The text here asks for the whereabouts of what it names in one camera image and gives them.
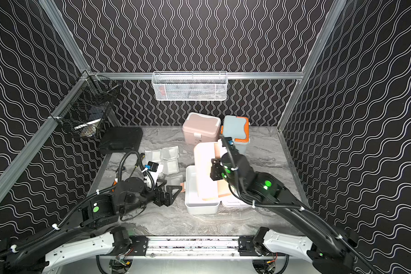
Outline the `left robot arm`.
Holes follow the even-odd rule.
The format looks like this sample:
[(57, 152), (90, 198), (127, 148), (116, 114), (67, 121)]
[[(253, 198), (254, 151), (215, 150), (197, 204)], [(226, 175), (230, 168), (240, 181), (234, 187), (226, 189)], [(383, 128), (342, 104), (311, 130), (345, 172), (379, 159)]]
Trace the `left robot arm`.
[(124, 154), (116, 183), (76, 204), (58, 223), (22, 240), (0, 244), (0, 274), (47, 274), (61, 265), (99, 255), (122, 255), (134, 249), (119, 221), (148, 204), (170, 206), (181, 186), (153, 177), (158, 165), (143, 164), (137, 151)]

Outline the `white pink first aid box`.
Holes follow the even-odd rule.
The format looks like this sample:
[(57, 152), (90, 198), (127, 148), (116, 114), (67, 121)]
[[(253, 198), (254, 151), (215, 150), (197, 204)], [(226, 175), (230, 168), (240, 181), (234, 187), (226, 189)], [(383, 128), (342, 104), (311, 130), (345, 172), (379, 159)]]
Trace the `white pink first aid box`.
[(220, 205), (225, 208), (249, 208), (230, 191), (228, 183), (212, 180), (212, 160), (219, 160), (227, 152), (222, 142), (200, 143), (194, 147), (194, 165), (186, 168), (185, 206), (191, 215), (211, 215), (218, 213)]

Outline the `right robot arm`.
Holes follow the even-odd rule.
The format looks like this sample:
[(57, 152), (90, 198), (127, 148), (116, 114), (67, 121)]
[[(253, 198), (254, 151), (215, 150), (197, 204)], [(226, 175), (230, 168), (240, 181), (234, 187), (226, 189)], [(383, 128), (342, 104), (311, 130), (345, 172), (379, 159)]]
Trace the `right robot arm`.
[(226, 153), (212, 159), (210, 178), (213, 181), (223, 179), (234, 197), (252, 208), (267, 209), (279, 215), (302, 233), (300, 236), (281, 234), (261, 227), (253, 239), (257, 253), (282, 253), (303, 259), (321, 274), (353, 274), (355, 260), (361, 261), (371, 273), (378, 272), (356, 251), (354, 232), (329, 224), (273, 175), (256, 172), (230, 137), (221, 135), (220, 141)]

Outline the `white gauze packet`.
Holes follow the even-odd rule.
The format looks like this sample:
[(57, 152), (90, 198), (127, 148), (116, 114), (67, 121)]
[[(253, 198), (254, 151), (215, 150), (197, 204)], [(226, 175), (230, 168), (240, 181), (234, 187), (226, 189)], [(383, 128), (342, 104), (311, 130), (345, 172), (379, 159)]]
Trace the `white gauze packet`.
[(162, 150), (147, 150), (145, 151), (145, 162), (161, 163), (163, 160)]
[(169, 161), (173, 159), (178, 159), (178, 157), (179, 157), (179, 147), (178, 146), (162, 148), (163, 160)]
[(165, 177), (168, 186), (182, 186), (185, 182), (183, 174), (172, 174)]
[(166, 175), (177, 174), (179, 172), (179, 163), (177, 159), (163, 160), (163, 173)]

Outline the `blue orange first aid box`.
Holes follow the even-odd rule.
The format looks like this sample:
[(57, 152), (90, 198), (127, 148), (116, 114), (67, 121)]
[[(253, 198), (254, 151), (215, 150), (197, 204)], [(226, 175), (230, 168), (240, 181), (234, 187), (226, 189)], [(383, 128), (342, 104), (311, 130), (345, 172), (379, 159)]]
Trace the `blue orange first aid box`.
[(226, 115), (221, 134), (231, 137), (240, 154), (245, 154), (250, 143), (250, 122), (247, 117)]

